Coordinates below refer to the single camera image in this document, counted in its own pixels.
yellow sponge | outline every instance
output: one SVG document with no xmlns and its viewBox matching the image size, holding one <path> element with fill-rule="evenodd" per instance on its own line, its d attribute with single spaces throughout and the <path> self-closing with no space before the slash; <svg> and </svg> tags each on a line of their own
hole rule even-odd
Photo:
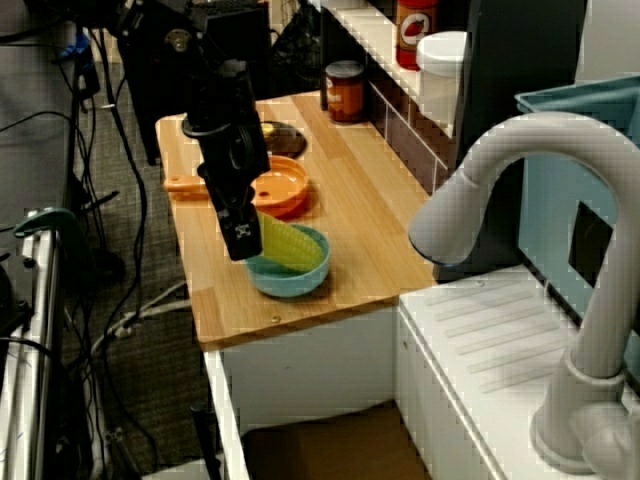
<svg viewBox="0 0 640 480">
<path fill-rule="evenodd" d="M 320 266 L 322 249 L 309 235 L 262 212 L 258 220 L 263 257 L 301 273 Z"/>
<path fill-rule="evenodd" d="M 265 140 L 273 135 L 273 133 L 276 131 L 275 127 L 270 123 L 262 122 L 260 126 L 262 127 L 262 136 L 265 138 Z"/>
</svg>

white shelf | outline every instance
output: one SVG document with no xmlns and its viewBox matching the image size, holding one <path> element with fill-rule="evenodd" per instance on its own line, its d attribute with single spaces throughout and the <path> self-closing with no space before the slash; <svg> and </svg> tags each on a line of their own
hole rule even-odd
<svg viewBox="0 0 640 480">
<path fill-rule="evenodd" d="M 421 107 L 422 114 L 435 122 L 451 138 L 453 135 L 451 122 L 444 118 L 435 118 L 436 116 L 429 114 L 428 108 L 422 108 L 425 98 L 421 90 L 422 72 L 406 70 L 396 62 L 396 26 L 371 5 L 354 9 L 329 6 L 327 9 L 398 86 Z M 450 95 L 456 94 L 455 91 L 450 92 Z"/>
</svg>

blue bowl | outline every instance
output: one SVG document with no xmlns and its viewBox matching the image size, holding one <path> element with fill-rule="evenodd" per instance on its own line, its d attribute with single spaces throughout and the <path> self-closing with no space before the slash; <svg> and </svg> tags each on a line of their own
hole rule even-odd
<svg viewBox="0 0 640 480">
<path fill-rule="evenodd" d="M 296 272 L 279 263 L 257 256 L 246 259 L 245 266 L 249 280 L 258 290 L 274 297 L 298 297 L 318 287 L 329 273 L 329 242 L 315 228 L 292 224 L 301 232 L 313 238 L 322 249 L 322 263 L 307 273 Z"/>
</svg>

red bottle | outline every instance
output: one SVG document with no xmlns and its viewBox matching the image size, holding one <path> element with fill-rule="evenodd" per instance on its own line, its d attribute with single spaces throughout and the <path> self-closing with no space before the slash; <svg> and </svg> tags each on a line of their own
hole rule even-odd
<svg viewBox="0 0 640 480">
<path fill-rule="evenodd" d="M 438 0 L 398 0 L 396 14 L 396 61 L 401 67 L 419 70 L 418 42 L 437 30 Z"/>
</svg>

black robotic arm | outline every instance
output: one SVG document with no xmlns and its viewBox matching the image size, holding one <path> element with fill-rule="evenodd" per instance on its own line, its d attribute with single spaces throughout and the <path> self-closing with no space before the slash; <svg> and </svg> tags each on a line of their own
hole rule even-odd
<svg viewBox="0 0 640 480">
<path fill-rule="evenodd" d="M 79 26 L 108 30 L 121 51 L 143 52 L 148 68 L 154 63 L 172 66 L 170 88 L 179 90 L 186 110 L 182 130 L 200 144 L 198 174 L 216 209 L 229 256 L 242 260 L 260 254 L 251 183 L 269 170 L 269 159 L 248 66 L 227 58 L 211 40 L 203 10 L 184 0 L 134 0 L 130 8 L 120 0 L 25 1 Z"/>
</svg>

